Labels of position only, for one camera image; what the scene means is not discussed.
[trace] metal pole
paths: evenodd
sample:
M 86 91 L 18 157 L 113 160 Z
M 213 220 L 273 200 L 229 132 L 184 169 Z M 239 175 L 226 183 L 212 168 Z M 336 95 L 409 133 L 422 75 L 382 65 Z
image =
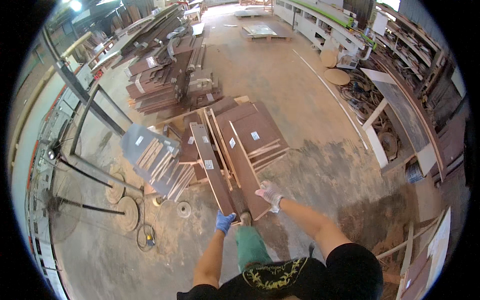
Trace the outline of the metal pole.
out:
M 130 124 L 133 124 L 133 121 L 127 116 L 125 112 L 123 112 L 123 110 L 121 110 L 121 108 L 117 105 L 117 103 L 115 103 L 113 99 L 110 98 L 110 96 L 107 94 L 107 92 L 105 92 L 105 90 L 103 89 L 103 87 L 100 86 L 100 84 L 98 85 L 98 91 L 103 95 L 103 97 L 105 97 L 105 99 L 113 106 L 113 108 L 115 108 L 115 110 L 122 117 L 124 117 L 128 122 L 130 122 Z
M 58 55 L 55 51 L 55 49 L 51 48 L 48 44 L 49 37 L 48 33 L 46 32 L 46 29 L 42 31 L 43 33 L 43 38 L 40 39 L 40 42 L 42 43 L 42 46 L 52 55 L 52 57 L 55 59 L 56 55 Z M 77 77 L 67 68 L 67 66 L 60 61 L 60 59 L 56 60 L 56 63 L 53 64 L 53 67 L 55 71 L 58 72 L 60 77 L 63 79 L 65 84 L 71 89 L 71 91 L 78 97 L 78 99 L 86 105 L 88 102 L 88 99 L 90 98 L 90 95 L 85 91 L 78 81 Z M 106 112 L 98 106 L 97 103 L 92 103 L 91 105 L 92 113 L 100 120 L 102 123 L 105 124 L 107 128 L 112 130 L 114 133 L 118 134 L 119 136 L 123 136 L 125 134 L 125 131 L 114 121 L 112 118 L 110 118 Z
M 91 176 L 91 175 L 88 175 L 87 173 L 83 172 L 83 171 L 80 170 L 79 168 L 71 165 L 68 161 L 64 160 L 63 158 L 60 158 L 59 161 L 62 162 L 62 163 L 64 163 L 65 165 L 69 166 L 69 167 L 72 168 L 73 170 L 77 171 L 78 173 L 84 175 L 85 177 L 88 177 L 88 178 L 90 178 L 91 180 L 94 180 L 94 181 L 96 181 L 96 182 L 98 182 L 98 183 L 100 183 L 100 184 L 103 184 L 103 185 L 105 185 L 105 186 L 108 186 L 109 188 L 112 188 L 112 186 L 109 185 L 108 183 L 103 182 L 103 181 L 101 181 L 100 179 L 97 179 L 97 178 L 95 178 L 95 177 L 93 177 L 93 176 Z
M 85 106 L 85 111 L 83 112 L 82 114 L 82 117 L 80 118 L 79 122 L 78 122 L 78 125 L 77 125 L 77 132 L 75 133 L 75 136 L 73 137 L 73 141 L 72 141 L 72 147 L 70 148 L 70 158 L 72 159 L 75 159 L 76 161 L 79 161 L 79 162 L 82 162 L 86 167 L 89 167 L 91 169 L 94 169 L 96 170 L 97 172 L 100 172 L 102 173 L 103 175 L 105 175 L 108 179 L 112 180 L 113 182 L 115 183 L 118 183 L 124 187 L 127 187 L 127 188 L 130 188 L 130 189 L 133 189 L 135 191 L 138 191 L 140 193 L 144 193 L 142 190 L 140 190 L 139 188 L 131 185 L 131 184 L 128 184 L 126 182 L 123 182 L 121 181 L 120 179 L 116 178 L 116 177 L 113 177 L 111 176 L 108 172 L 105 172 L 104 170 L 98 168 L 97 166 L 89 163 L 88 161 L 86 161 L 85 159 L 83 159 L 82 157 L 78 156 L 76 153 L 75 153 L 75 149 L 77 148 L 77 144 L 78 144 L 78 139 L 80 138 L 80 132 L 82 131 L 82 127 L 84 125 L 84 122 L 85 122 L 85 118 L 87 116 L 87 113 L 88 113 L 88 110 L 90 108 L 90 106 L 92 105 L 92 103 L 94 103 L 93 101 L 93 98 L 95 96 L 95 93 L 97 91 L 98 88 L 95 89 L 94 91 L 94 94 L 92 94 L 92 96 L 90 97 L 90 99 L 88 100 L 87 102 L 87 105 Z
M 292 20 L 292 30 L 295 30 L 295 15 L 297 14 L 297 8 L 293 7 L 293 20 Z
M 68 102 L 65 100 L 65 99 L 62 99 L 62 101 L 68 106 L 70 107 L 70 109 L 73 111 L 73 113 L 77 116 L 79 116 L 78 112 L 75 111 L 75 109 L 73 107 L 71 107 L 70 104 L 68 104 Z
M 65 204 L 70 204 L 70 205 L 78 206 L 78 207 L 81 207 L 81 208 L 96 210 L 96 211 L 99 211 L 99 212 L 102 212 L 102 213 L 109 213 L 109 214 L 116 214 L 116 215 L 124 215 L 125 214 L 124 212 L 119 212 L 119 211 L 116 211 L 116 210 L 105 209 L 105 208 L 100 208 L 100 207 L 96 207 L 96 206 L 81 204 L 81 203 L 71 201 L 71 200 L 68 200 L 68 199 L 65 199 L 65 198 L 61 198 L 61 201 L 62 201 L 62 203 L 65 203 Z

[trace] ceiling light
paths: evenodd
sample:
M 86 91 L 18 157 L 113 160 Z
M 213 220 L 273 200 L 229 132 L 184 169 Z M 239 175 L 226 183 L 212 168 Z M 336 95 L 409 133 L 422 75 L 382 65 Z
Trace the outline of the ceiling light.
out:
M 79 12 L 80 9 L 82 9 L 82 4 L 77 1 L 77 0 L 73 0 L 72 2 L 70 2 L 70 7 L 76 11 L 76 12 Z

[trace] standing fan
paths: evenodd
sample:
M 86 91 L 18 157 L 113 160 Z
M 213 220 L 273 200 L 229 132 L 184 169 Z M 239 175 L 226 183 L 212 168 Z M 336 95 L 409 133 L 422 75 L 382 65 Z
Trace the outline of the standing fan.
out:
M 127 231 L 133 230 L 139 220 L 138 206 L 130 197 L 123 197 L 117 206 L 118 210 L 110 210 L 83 204 L 82 193 L 75 177 L 66 172 L 57 172 L 58 186 L 51 190 L 43 189 L 39 199 L 48 213 L 50 235 L 54 243 L 66 240 L 75 230 L 83 209 L 117 215 L 120 226 L 127 224 Z

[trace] concrete floor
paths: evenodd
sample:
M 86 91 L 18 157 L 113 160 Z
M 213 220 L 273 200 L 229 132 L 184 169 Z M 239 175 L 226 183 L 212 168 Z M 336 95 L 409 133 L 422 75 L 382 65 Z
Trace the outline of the concrete floor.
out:
M 247 42 L 240 36 L 241 25 L 256 20 L 237 20 L 231 14 L 236 9 L 238 5 L 218 6 L 205 13 L 204 42 L 208 48 L 204 64 L 220 78 L 224 95 L 248 95 L 252 101 L 263 101 L 291 147 L 288 155 L 262 171 L 259 179 L 276 182 L 287 197 L 326 213 L 349 238 L 374 252 L 393 246 L 384 243 L 375 247 L 398 225 L 401 228 L 410 218 L 423 221 L 437 214 L 439 208 L 432 204 L 439 201 L 429 192 L 433 190 L 429 179 L 422 183 L 425 191 L 420 198 L 416 186 L 405 184 L 402 171 L 380 175 L 372 150 L 363 147 L 328 90 L 293 53 L 295 49 L 322 75 L 324 68 L 308 40 L 295 34 L 290 43 Z M 279 22 L 276 17 L 269 21 Z M 154 115 L 143 117 L 128 108 L 127 82 L 123 67 L 108 70 L 99 81 L 134 122 L 154 125 Z M 124 129 L 128 127 L 101 96 L 96 100 Z M 91 115 L 81 138 L 83 157 L 104 170 L 121 172 L 129 183 L 142 185 L 121 155 L 120 138 Z M 86 204 L 114 207 L 105 199 L 103 186 L 76 177 Z M 138 196 L 128 189 L 126 195 Z M 136 231 L 122 232 L 114 217 L 82 212 L 72 235 L 54 245 L 70 298 L 174 299 L 177 291 L 188 291 L 193 268 L 214 232 L 217 205 L 209 185 L 187 189 L 180 201 L 190 203 L 191 216 L 178 217 L 176 204 L 166 202 L 154 225 L 157 245 L 149 252 L 140 251 Z M 140 222 L 145 208 L 145 223 L 151 224 L 158 208 L 150 201 L 139 203 Z M 418 203 L 426 211 L 421 215 Z M 268 213 L 256 226 L 273 260 L 308 255 L 311 239 L 283 213 Z M 232 228 L 225 239 L 220 283 L 238 274 L 234 234 Z M 322 259 L 318 249 L 314 257 Z

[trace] transparent glove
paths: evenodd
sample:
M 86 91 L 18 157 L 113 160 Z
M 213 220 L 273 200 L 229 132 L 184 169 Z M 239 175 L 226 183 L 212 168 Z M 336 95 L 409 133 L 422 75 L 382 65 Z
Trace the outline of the transparent glove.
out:
M 235 217 L 237 214 L 231 213 L 228 216 L 224 216 L 223 213 L 218 210 L 218 213 L 216 214 L 216 225 L 215 225 L 215 230 L 220 229 L 227 235 L 228 230 L 230 229 L 230 225 L 232 225 L 233 220 L 235 220 Z
M 280 200 L 282 200 L 283 194 L 281 189 L 276 184 L 267 180 L 262 181 L 260 189 L 255 191 L 255 195 L 264 198 L 265 201 L 271 204 L 271 212 L 278 213 L 280 210 Z

